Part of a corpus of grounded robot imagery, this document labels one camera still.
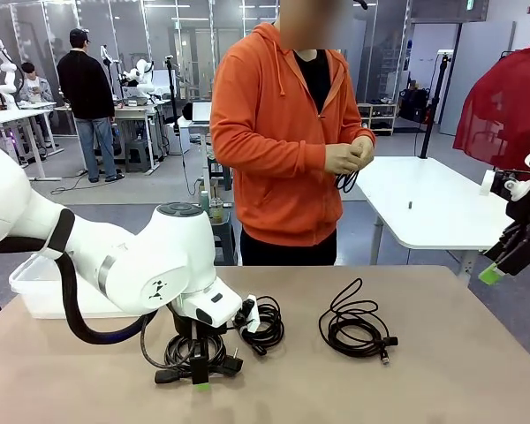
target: fluorescent light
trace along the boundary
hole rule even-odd
[[[208,18],[171,18],[173,20],[208,20]]]
[[[173,6],[172,4],[146,4],[145,7],[168,7],[174,9],[175,7],[191,7],[189,4],[180,4],[179,6]]]

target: brown table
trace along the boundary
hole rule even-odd
[[[245,360],[234,379],[199,392],[155,386],[135,337],[87,345],[61,321],[32,320],[20,299],[0,314],[0,423],[530,423],[530,356],[451,272],[440,267],[220,269],[243,296],[281,304],[283,344],[263,360],[230,332]],[[390,365],[330,350],[319,315],[357,276],[399,337]],[[97,329],[122,320],[96,320]],[[173,336],[161,311],[148,328],[158,359]]]

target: red fabric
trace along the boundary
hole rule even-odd
[[[530,153],[530,49],[487,72],[467,96],[454,148],[503,170],[526,170]]]

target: orange hoodie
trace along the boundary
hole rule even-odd
[[[252,238],[314,246],[342,215],[327,144],[373,133],[361,127],[348,66],[327,50],[331,90],[322,113],[281,34],[261,24],[230,48],[216,73],[210,128],[216,159],[234,169],[238,218]]]

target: white shirt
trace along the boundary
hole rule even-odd
[[[26,78],[26,84],[29,88],[29,101],[31,103],[43,102],[41,94],[34,94],[34,87],[39,88],[39,77],[34,80]]]

